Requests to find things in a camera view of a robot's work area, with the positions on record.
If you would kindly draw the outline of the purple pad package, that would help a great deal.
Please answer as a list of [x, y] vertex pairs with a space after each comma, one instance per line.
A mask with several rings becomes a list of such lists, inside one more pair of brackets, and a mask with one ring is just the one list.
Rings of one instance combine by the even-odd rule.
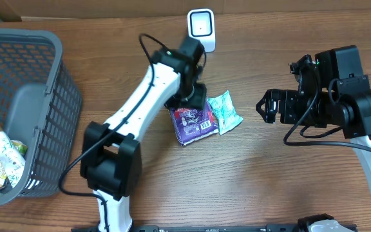
[[218, 133], [212, 109], [205, 100], [202, 110], [189, 108], [170, 108], [169, 114], [175, 129], [175, 135], [182, 146]]

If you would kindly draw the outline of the mint green snack packet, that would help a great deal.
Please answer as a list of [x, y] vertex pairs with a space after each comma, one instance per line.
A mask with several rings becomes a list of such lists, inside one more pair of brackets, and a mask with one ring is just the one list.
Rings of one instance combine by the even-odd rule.
[[217, 118], [220, 135], [233, 130], [243, 121], [234, 108], [229, 90], [217, 97], [208, 98], [208, 102]]

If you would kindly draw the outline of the white tube gold cap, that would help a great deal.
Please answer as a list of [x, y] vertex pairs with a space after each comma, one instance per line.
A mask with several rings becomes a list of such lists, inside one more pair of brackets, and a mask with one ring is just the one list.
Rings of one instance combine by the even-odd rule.
[[26, 161], [0, 126], [0, 163], [11, 187], [16, 187], [23, 176]]

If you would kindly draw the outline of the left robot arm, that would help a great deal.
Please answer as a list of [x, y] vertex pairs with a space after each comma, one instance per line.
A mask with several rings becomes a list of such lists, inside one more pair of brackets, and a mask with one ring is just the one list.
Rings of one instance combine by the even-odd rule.
[[197, 79], [205, 58], [204, 46], [192, 37], [174, 50], [162, 45], [147, 56], [147, 72], [123, 106], [86, 128], [80, 175], [98, 202], [94, 231], [130, 231], [129, 196], [142, 174], [140, 142], [161, 107], [204, 108], [207, 90]]

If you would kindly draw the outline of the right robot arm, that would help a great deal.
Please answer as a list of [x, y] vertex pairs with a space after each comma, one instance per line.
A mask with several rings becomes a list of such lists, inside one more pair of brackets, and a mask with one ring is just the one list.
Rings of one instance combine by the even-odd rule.
[[352, 148], [366, 175], [371, 194], [371, 87], [356, 46], [344, 46], [289, 64], [297, 90], [270, 89], [256, 111], [266, 123], [280, 116], [292, 128], [288, 146]]

